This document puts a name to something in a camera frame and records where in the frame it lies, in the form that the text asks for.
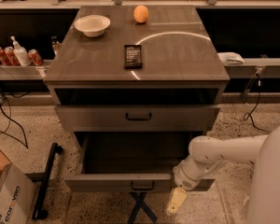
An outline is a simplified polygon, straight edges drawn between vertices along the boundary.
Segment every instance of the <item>drawer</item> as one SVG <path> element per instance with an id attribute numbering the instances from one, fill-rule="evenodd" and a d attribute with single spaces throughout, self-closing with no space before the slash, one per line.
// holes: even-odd
<path id="1" fill-rule="evenodd" d="M 73 192 L 168 192 L 173 168 L 188 156 L 191 133 L 87 133 Z"/>
<path id="2" fill-rule="evenodd" d="M 69 132 L 211 130 L 219 105 L 58 105 L 57 115 Z"/>

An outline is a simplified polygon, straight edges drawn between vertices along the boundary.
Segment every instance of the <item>black drawer handle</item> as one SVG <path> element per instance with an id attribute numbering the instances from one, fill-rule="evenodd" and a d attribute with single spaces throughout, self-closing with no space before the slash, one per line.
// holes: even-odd
<path id="1" fill-rule="evenodd" d="M 132 190 L 136 190 L 136 191 L 149 191 L 149 190 L 154 190 L 154 188 L 155 188 L 155 182 L 154 181 L 152 181 L 151 187 L 149 187 L 149 188 L 135 188 L 133 186 L 133 182 L 131 182 L 131 189 Z"/>
<path id="2" fill-rule="evenodd" d="M 152 114 L 125 114 L 125 118 L 129 121 L 150 121 L 152 118 Z"/>

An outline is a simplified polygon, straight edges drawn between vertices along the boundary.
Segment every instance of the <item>cabinet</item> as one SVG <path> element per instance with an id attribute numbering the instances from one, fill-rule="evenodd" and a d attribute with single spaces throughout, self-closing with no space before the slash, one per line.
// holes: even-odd
<path id="1" fill-rule="evenodd" d="M 193 6 L 82 7 L 111 20 L 102 36 L 69 29 L 44 78 L 81 159 L 73 191 L 169 191 L 190 139 L 212 129 L 229 76 Z M 143 67 L 125 69 L 125 45 Z"/>

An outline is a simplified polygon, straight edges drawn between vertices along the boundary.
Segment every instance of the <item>tiled floor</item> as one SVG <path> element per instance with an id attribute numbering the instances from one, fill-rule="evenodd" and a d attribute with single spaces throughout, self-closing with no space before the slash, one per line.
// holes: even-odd
<path id="1" fill-rule="evenodd" d="M 219 139 L 261 135 L 244 121 L 244 114 L 254 104 L 224 104 L 209 136 Z M 63 179 L 76 170 L 79 152 L 69 133 L 63 130 L 52 105 L 17 105 L 11 107 L 11 117 L 25 130 L 29 148 L 2 134 L 0 148 L 24 172 L 43 172 L 51 143 L 63 147 L 57 156 L 50 177 L 44 209 L 49 211 L 45 220 L 28 223 L 98 224 L 127 223 L 134 206 L 129 193 L 71 193 Z M 280 125 L 280 103 L 259 104 L 253 113 L 256 124 L 265 130 Z M 8 125 L 0 111 L 0 129 Z M 21 129 L 11 123 L 7 131 L 23 141 Z M 146 203 L 158 217 L 157 223 L 219 223 L 245 224 L 253 170 L 238 163 L 229 163 L 215 173 L 216 181 L 207 192 L 188 193 L 184 205 L 175 217 L 165 214 L 169 193 L 148 194 Z M 140 210 L 135 223 L 151 223 Z"/>

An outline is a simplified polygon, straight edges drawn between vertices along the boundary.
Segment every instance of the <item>white spray bottle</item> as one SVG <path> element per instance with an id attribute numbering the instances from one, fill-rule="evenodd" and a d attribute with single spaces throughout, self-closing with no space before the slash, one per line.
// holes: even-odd
<path id="1" fill-rule="evenodd" d="M 14 52 L 16 57 L 19 60 L 21 66 L 28 66 L 31 64 L 31 60 L 28 56 L 27 50 L 24 47 L 21 47 L 19 42 L 16 41 L 15 36 L 12 36 L 11 39 L 13 40 L 13 46 L 15 47 Z"/>

